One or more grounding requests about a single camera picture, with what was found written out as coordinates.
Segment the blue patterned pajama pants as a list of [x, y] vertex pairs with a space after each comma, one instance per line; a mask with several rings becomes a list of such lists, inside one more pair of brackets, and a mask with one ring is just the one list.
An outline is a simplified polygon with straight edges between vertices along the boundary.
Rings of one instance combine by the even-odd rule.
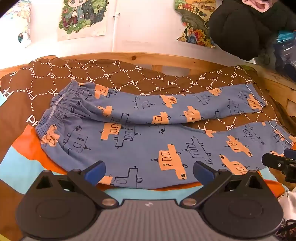
[[36, 133], [47, 156], [66, 171], [105, 165], [95, 181], [156, 189], [193, 183], [200, 161], [233, 174], [263, 168], [295, 138], [273, 120], [240, 124], [266, 102], [251, 84], [194, 94], [138, 96], [71, 81], [51, 102]]

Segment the blue plastic bag clutter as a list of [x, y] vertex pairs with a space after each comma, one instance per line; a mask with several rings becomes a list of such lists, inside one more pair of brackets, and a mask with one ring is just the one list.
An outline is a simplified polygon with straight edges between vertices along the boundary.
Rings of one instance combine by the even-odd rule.
[[295, 31], [280, 31], [273, 47], [275, 70], [295, 82]]

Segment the brown PF patterned bedsheet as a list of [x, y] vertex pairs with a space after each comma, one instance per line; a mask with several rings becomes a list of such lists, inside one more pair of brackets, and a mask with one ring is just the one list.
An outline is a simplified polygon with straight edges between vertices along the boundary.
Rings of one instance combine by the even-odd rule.
[[295, 116], [288, 115], [272, 88], [281, 85], [261, 78], [250, 66], [225, 67], [209, 63], [194, 75], [173, 76], [120, 60], [41, 58], [1, 72], [1, 240], [20, 240], [15, 210], [39, 173], [65, 171], [41, 149], [35, 132], [50, 102], [71, 80], [95, 82], [136, 95], [186, 94], [232, 84], [253, 83], [267, 99], [258, 114], [193, 124], [194, 128], [224, 131], [252, 121], [274, 120], [295, 135]]

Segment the black hanging garment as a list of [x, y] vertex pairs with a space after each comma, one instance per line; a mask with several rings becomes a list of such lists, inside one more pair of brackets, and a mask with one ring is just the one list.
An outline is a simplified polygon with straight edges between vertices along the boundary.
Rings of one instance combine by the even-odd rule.
[[209, 27], [219, 48], [249, 61], [279, 31], [295, 31], [295, 1], [222, 1]]

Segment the wooden bed frame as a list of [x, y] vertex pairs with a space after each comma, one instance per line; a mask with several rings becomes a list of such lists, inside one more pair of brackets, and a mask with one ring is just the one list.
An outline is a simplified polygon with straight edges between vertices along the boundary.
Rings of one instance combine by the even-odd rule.
[[[190, 75], [198, 75], [204, 72], [216, 70], [226, 65], [211, 61], [200, 60], [176, 55], [144, 53], [144, 52], [99, 52], [62, 57], [69, 59], [102, 59], [119, 60], [134, 65], [151, 65], [152, 70], [162, 72], [164, 66], [189, 69]], [[295, 83], [290, 78], [283, 77], [274, 71], [263, 68], [247, 61], [242, 63], [254, 68], [260, 78], [263, 79], [263, 87], [277, 102], [279, 102], [289, 116], [295, 116]]]

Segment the colourful landscape wall poster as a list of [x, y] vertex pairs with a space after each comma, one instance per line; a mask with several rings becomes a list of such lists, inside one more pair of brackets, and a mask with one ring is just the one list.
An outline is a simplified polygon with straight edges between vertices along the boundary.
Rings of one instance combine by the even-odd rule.
[[214, 0], [174, 1], [175, 11], [181, 15], [185, 29], [178, 41], [214, 48], [210, 37], [209, 19], [216, 10]]

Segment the anime character wall poster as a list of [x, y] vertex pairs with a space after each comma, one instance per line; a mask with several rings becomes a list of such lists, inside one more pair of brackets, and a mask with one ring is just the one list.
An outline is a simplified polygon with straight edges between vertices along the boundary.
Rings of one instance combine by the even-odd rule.
[[63, 1], [58, 41], [104, 36], [108, 0]]

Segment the white wall pipe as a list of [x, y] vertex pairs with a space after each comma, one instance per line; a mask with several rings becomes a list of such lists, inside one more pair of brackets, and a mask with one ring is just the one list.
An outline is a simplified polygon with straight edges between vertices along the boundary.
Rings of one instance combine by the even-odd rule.
[[118, 25], [118, 20], [120, 17], [120, 13], [116, 13], [113, 18], [114, 18], [114, 24], [113, 24], [113, 35], [112, 35], [112, 52], [115, 51], [115, 41], [116, 41], [116, 33], [117, 33], [117, 25]]

